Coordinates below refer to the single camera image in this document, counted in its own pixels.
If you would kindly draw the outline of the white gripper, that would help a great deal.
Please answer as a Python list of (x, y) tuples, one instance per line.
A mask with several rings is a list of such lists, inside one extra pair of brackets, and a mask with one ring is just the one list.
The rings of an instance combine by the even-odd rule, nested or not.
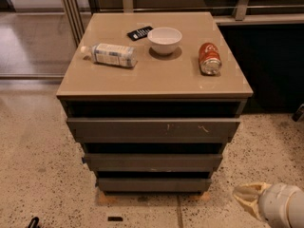
[(246, 183), (234, 188), (233, 197), (247, 213), (271, 228), (304, 228), (304, 191), (297, 186)]

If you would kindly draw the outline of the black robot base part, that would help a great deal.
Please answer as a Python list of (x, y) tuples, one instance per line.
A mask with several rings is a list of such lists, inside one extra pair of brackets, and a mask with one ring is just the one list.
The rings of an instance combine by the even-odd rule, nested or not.
[(297, 122), (304, 114), (304, 104), (302, 104), (292, 116), (292, 119)]

